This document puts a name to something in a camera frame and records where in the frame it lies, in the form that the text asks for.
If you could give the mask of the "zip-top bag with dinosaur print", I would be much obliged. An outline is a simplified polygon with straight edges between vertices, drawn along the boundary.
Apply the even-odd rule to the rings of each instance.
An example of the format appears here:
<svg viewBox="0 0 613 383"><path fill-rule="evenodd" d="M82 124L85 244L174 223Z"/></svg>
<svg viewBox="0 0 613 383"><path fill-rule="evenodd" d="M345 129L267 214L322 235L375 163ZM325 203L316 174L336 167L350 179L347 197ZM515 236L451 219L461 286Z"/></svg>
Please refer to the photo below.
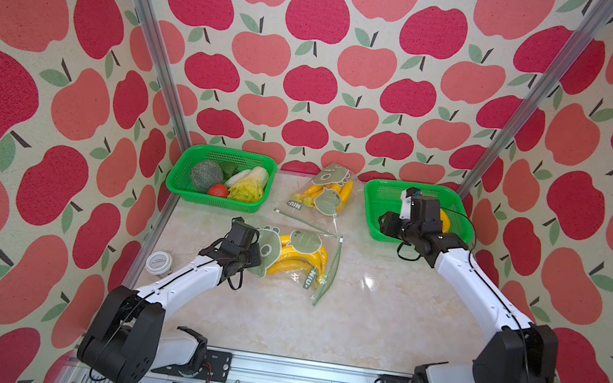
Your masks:
<svg viewBox="0 0 613 383"><path fill-rule="evenodd" d="M290 279L317 306L337 278L343 238L284 225L256 230L261 264L250 272L261 279Z"/></svg>

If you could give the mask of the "yellow banana bunch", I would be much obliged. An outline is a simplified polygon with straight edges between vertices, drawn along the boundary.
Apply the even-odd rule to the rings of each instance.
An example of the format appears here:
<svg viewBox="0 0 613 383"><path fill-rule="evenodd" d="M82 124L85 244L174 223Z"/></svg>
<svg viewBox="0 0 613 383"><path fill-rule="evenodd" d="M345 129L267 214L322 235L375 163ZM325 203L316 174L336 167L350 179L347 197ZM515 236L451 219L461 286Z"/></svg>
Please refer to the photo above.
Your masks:
<svg viewBox="0 0 613 383"><path fill-rule="evenodd" d="M297 229L279 240L281 252L276 262L268 266L265 276L300 271L319 285L325 283L329 255L320 234Z"/></svg>

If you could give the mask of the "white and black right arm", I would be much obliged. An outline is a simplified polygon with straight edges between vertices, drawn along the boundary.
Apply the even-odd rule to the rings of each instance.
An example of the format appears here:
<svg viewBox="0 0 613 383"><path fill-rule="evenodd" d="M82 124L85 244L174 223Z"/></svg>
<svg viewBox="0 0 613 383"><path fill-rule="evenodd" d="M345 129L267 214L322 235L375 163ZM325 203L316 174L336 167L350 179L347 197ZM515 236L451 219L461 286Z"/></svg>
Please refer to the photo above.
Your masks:
<svg viewBox="0 0 613 383"><path fill-rule="evenodd" d="M417 366L408 383L554 383L558 337L519 311L479 268L472 250L446 232L437 198L402 193L402 208L379 219L380 232L411 246L455 290L481 327L486 346L469 365Z"/></svg>

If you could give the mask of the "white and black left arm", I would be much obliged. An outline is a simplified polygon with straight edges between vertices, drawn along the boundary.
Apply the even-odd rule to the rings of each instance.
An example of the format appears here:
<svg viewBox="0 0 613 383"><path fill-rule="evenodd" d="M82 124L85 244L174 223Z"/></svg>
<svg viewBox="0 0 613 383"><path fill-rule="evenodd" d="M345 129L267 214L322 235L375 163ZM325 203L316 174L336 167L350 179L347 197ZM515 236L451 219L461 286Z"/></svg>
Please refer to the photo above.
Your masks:
<svg viewBox="0 0 613 383"><path fill-rule="evenodd" d="M189 374L209 367L207 337L179 326L163 335L166 321L201 294L231 282L233 276L261 265L259 230L242 217L231 228L199 251L190 264L150 285L132 290L125 285L112 290L103 301L78 347L77 359L98 373L99 380L138 383L148 371L180 367Z"/></svg>

